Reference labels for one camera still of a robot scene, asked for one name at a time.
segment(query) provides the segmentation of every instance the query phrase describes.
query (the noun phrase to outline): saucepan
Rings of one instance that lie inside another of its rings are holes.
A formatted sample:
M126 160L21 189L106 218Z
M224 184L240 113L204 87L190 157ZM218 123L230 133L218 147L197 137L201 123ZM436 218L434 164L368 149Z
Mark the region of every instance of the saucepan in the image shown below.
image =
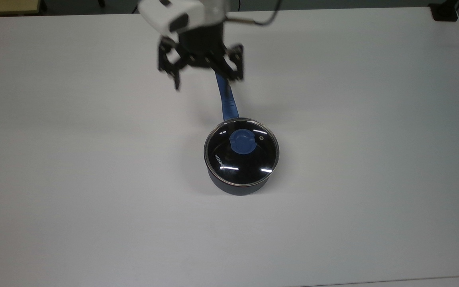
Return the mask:
M224 122L206 138L204 161L211 180L232 195L248 195L265 185L279 161L279 145L261 122L241 118L233 92L216 74Z

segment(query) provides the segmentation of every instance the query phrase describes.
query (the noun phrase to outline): lid knob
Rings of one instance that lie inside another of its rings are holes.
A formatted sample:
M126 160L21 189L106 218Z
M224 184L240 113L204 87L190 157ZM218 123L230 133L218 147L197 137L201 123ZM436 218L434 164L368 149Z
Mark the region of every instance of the lid knob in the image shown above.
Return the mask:
M255 134L247 129L239 129L229 136L231 149L238 154L249 154L256 148Z

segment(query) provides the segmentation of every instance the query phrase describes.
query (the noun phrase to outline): black object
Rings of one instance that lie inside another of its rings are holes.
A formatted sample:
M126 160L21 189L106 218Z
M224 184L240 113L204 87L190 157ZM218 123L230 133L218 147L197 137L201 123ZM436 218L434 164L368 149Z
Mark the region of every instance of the black object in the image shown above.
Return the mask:
M44 0L40 0L40 10L47 12L47 4Z
M189 15L184 13L169 24L169 31L173 33L174 31L178 29L187 27L188 24L189 24Z
M204 161L212 181L228 194L260 189L279 161L279 145L265 125L250 118L220 123L204 144Z
M180 70L187 65L213 69L226 80L243 80L244 46L236 44L227 49L223 43L223 34L224 23L222 22L179 33L178 43L171 38L162 37L158 48L159 71L165 71L174 78L177 90L180 89ZM171 63L167 56L173 49L180 56L175 63ZM225 56L235 63L236 70L228 65Z
M432 10L432 16L435 21L456 22L458 15L455 5L459 0L447 0L442 4L431 3L428 7Z

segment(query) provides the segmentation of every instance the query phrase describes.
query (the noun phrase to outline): cable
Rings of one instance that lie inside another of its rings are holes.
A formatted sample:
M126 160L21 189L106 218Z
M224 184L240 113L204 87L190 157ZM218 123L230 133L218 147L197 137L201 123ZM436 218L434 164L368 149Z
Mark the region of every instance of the cable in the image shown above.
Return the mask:
M270 16L269 20L266 20L265 22L258 22L253 19L245 19L245 18L226 18L226 21L237 22L237 23L242 23L242 24L254 24L258 26L268 26L272 24L272 22L274 22L275 16L277 16L279 8L281 7L281 3L282 3L282 0L277 0L272 16Z
M268 26L272 24L272 22L274 22L275 20L275 16L277 16L279 8L281 7L281 3L282 3L282 0L277 0L277 3L275 4L275 8L274 8L274 13L272 14L272 16L270 16L269 20L266 20L265 22L257 22L255 20L255 24L258 26Z

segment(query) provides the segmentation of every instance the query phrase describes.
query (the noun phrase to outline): white table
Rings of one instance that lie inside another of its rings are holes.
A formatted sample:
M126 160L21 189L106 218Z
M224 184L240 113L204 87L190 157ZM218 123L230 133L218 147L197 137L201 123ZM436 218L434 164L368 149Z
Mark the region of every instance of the white table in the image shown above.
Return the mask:
M459 277L345 284L344 287L459 287Z
M0 287L459 276L459 22L283 11L226 31L240 115L281 150L244 197L204 165L213 73L175 92L141 16L0 18Z

